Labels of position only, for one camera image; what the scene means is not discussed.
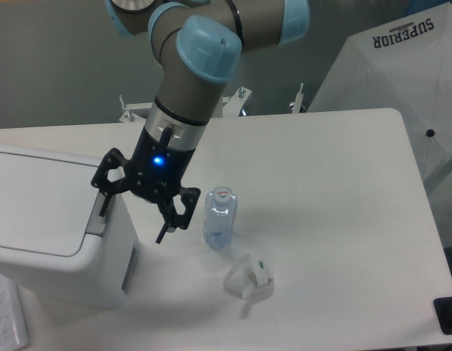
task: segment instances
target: white machine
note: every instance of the white machine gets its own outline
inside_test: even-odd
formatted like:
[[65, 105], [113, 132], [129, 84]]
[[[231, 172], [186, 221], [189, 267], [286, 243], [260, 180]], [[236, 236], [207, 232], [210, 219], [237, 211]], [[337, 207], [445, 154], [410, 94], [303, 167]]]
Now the white machine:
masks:
[[124, 304], [140, 243], [121, 195], [98, 215], [103, 196], [88, 180], [99, 163], [0, 146], [0, 273], [42, 295]]

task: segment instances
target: white plastic object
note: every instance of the white plastic object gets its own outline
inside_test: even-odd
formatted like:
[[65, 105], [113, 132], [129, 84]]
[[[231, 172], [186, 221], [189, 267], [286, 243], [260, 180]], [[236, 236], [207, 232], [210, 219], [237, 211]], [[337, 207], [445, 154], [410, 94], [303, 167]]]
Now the white plastic object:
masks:
[[0, 351], [14, 351], [28, 344], [28, 328], [18, 286], [0, 274]]
[[110, 307], [127, 301], [140, 243], [122, 196], [99, 218], [103, 196], [90, 184], [99, 162], [0, 146], [1, 274], [52, 298]]
[[223, 286], [243, 299], [248, 299], [273, 289], [274, 280], [265, 261], [249, 253], [234, 262], [223, 279]]
[[226, 186], [218, 186], [205, 198], [203, 237], [213, 249], [221, 249], [231, 242], [238, 199]]

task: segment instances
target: gray wall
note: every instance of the gray wall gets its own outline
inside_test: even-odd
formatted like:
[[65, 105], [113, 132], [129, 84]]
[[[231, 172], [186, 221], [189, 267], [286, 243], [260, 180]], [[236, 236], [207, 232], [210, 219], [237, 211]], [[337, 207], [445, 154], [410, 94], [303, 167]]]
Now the gray wall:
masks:
[[[250, 113], [286, 113], [301, 81], [310, 102], [347, 36], [400, 18], [408, 0], [309, 3], [305, 39], [242, 57], [225, 95], [250, 88]], [[147, 34], [119, 37], [103, 0], [0, 2], [0, 128], [114, 122], [119, 94], [153, 101], [161, 78]]]

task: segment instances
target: white tabletop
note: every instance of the white tabletop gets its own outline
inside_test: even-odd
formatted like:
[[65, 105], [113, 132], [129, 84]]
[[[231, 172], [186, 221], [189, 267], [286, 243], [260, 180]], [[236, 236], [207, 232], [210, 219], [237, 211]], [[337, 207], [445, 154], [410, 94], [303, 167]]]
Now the white tabletop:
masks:
[[[130, 156], [142, 124], [0, 130], [0, 143]], [[202, 190], [187, 231], [154, 243], [155, 205], [124, 195], [142, 249], [122, 309], [22, 289], [30, 350], [370, 350], [452, 342], [432, 301], [452, 281], [402, 118], [394, 110], [219, 118], [183, 179]], [[203, 201], [238, 195], [230, 247], [203, 242]], [[274, 269], [271, 296], [222, 289], [234, 259]]]

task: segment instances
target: bottle cap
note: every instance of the bottle cap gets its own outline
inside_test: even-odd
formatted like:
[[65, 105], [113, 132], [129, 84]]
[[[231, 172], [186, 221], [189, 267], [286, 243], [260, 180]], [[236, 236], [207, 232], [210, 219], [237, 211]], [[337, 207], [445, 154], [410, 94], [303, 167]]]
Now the bottle cap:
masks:
[[226, 186], [218, 186], [213, 190], [213, 201], [220, 206], [227, 205], [231, 200], [233, 191]]

